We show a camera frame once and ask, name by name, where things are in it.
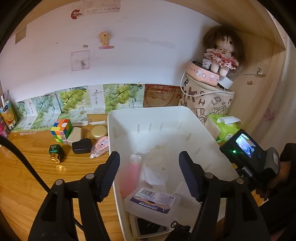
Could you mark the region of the white charger block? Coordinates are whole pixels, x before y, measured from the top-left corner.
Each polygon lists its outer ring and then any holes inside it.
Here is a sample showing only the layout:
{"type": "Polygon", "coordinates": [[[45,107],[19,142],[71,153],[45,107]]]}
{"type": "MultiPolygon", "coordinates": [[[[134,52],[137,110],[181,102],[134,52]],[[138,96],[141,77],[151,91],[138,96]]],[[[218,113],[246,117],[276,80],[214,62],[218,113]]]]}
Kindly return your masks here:
{"type": "Polygon", "coordinates": [[[218,80],[218,84],[222,86],[224,89],[230,90],[231,86],[233,85],[233,81],[227,76],[221,76],[218,80]]]}

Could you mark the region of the beige charger plug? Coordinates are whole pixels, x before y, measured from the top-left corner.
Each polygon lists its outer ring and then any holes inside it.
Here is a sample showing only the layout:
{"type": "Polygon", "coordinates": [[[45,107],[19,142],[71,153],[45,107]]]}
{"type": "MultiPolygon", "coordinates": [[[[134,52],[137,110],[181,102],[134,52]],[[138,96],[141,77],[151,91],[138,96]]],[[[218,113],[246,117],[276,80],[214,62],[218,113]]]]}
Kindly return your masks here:
{"type": "Polygon", "coordinates": [[[82,139],[82,129],[79,127],[74,127],[72,129],[72,132],[67,137],[67,144],[72,146],[74,142],[78,142],[82,139]]]}

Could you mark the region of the round beige compact case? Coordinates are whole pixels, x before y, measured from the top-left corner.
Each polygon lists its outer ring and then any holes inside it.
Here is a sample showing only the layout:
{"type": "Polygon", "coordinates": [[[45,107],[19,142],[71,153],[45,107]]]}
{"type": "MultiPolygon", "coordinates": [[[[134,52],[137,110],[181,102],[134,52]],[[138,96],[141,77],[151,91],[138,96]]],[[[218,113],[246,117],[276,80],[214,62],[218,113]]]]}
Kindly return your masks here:
{"type": "Polygon", "coordinates": [[[96,140],[107,136],[107,127],[104,125],[97,125],[93,127],[91,130],[91,136],[96,140]]]}

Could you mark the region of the yellow bear wall sticker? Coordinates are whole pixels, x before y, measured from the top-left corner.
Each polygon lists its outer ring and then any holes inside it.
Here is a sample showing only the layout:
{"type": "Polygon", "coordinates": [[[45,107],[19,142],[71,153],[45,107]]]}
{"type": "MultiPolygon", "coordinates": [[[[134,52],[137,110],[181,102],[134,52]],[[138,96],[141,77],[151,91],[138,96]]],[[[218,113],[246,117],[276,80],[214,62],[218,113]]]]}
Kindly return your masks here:
{"type": "Polygon", "coordinates": [[[101,46],[99,46],[99,49],[100,50],[103,50],[103,49],[113,49],[114,46],[110,45],[109,43],[109,39],[111,39],[112,36],[111,34],[109,34],[107,31],[103,31],[99,34],[99,39],[100,39],[100,43],[101,43],[101,46]]]}

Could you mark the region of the pink snack can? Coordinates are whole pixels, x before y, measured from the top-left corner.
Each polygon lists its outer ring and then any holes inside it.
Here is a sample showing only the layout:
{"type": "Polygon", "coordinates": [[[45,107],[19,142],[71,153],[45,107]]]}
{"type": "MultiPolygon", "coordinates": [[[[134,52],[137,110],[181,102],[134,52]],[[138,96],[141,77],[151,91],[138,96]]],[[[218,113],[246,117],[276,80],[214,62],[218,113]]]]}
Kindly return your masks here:
{"type": "Polygon", "coordinates": [[[0,116],[0,135],[7,138],[10,134],[10,130],[5,124],[3,118],[0,116]]]}

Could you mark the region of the black charger plug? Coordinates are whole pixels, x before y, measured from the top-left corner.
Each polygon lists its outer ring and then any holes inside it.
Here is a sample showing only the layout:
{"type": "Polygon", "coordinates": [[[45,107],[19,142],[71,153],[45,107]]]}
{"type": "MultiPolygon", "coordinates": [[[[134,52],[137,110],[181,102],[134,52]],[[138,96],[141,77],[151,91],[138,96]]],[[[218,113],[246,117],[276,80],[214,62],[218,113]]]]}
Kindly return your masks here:
{"type": "Polygon", "coordinates": [[[74,154],[90,153],[92,148],[92,141],[89,138],[81,139],[72,144],[74,154]]]}

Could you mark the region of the dark phone in bin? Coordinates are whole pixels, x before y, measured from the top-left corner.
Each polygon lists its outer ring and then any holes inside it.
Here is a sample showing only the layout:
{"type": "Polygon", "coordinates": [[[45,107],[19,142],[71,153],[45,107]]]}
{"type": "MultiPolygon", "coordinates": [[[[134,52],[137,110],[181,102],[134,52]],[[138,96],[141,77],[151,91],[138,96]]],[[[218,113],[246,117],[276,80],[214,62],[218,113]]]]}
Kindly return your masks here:
{"type": "Polygon", "coordinates": [[[158,225],[132,214],[129,215],[129,221],[132,236],[135,239],[156,237],[172,231],[172,229],[168,226],[158,225]]]}

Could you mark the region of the brown cardboard panel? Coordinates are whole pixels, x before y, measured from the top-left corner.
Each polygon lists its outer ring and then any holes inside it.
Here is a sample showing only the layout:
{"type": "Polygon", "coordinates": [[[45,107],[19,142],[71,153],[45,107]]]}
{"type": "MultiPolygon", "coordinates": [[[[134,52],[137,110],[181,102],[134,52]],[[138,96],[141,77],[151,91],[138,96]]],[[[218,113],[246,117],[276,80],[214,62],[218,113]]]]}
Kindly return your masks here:
{"type": "Polygon", "coordinates": [[[180,87],[161,84],[146,84],[144,90],[144,108],[178,106],[182,97],[180,87]]]}

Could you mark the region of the clear plastic floss box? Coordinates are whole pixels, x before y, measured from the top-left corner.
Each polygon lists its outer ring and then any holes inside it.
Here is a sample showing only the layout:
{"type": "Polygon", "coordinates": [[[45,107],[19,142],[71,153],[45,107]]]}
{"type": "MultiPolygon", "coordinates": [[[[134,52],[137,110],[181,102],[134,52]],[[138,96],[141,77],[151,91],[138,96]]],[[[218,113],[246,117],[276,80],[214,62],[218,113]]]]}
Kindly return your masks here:
{"type": "Polygon", "coordinates": [[[126,212],[156,223],[169,226],[176,219],[181,198],[170,193],[139,186],[124,199],[126,212]]]}

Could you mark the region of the beige letter print bag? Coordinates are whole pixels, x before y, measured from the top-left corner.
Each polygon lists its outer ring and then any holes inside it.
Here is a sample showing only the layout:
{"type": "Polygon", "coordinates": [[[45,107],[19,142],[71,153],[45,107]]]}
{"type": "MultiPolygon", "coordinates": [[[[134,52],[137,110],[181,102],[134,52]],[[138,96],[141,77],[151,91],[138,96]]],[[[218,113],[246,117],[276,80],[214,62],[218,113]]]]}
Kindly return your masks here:
{"type": "Polygon", "coordinates": [[[194,80],[185,75],[179,106],[185,106],[204,124],[210,114],[226,115],[235,92],[194,80]]]}

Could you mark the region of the pink tube in bin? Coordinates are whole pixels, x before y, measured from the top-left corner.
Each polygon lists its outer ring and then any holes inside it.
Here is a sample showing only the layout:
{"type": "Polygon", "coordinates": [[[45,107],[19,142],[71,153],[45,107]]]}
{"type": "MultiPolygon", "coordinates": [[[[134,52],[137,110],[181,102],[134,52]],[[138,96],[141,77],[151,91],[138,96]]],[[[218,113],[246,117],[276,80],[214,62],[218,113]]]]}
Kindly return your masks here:
{"type": "Polygon", "coordinates": [[[142,157],[132,154],[129,164],[123,173],[120,192],[122,198],[129,196],[137,188],[140,173],[142,171],[142,157]]]}

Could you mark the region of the grape print paper backdrop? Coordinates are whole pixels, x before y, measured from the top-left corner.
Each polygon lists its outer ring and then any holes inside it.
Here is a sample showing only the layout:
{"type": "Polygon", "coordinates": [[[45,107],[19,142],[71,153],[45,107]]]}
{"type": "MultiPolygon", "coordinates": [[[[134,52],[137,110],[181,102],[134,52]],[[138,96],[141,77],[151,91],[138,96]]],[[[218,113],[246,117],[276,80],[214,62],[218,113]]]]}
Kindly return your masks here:
{"type": "Polygon", "coordinates": [[[58,90],[14,104],[18,117],[13,132],[49,130],[57,119],[85,126],[89,114],[142,108],[144,84],[88,85],[58,90]]]}

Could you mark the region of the green tissue pack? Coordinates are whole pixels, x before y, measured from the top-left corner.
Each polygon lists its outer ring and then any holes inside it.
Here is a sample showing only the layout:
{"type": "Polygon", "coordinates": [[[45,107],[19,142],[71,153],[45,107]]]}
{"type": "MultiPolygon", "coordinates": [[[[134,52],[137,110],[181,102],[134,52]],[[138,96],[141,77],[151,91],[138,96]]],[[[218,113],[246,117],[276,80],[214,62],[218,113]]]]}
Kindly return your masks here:
{"type": "Polygon", "coordinates": [[[239,130],[237,123],[241,122],[234,116],[210,114],[205,122],[205,128],[218,143],[225,143],[239,130]]]}

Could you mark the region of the colourful puzzle cube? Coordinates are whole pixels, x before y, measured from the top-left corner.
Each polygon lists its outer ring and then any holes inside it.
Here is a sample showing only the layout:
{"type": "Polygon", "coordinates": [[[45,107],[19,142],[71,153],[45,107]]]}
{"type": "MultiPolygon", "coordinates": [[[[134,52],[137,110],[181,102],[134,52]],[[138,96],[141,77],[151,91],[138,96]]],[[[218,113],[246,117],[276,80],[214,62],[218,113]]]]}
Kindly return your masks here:
{"type": "Polygon", "coordinates": [[[72,123],[69,119],[58,119],[50,129],[50,133],[56,142],[68,144],[67,138],[73,130],[72,123]]]}

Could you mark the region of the pink square wall sticker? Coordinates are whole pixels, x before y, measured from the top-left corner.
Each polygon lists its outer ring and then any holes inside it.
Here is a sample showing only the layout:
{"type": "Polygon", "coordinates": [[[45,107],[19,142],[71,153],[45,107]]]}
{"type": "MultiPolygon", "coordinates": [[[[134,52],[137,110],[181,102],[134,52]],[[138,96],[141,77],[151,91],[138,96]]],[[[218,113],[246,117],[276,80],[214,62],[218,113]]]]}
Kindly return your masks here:
{"type": "Polygon", "coordinates": [[[71,52],[71,71],[90,69],[90,50],[71,52]]]}

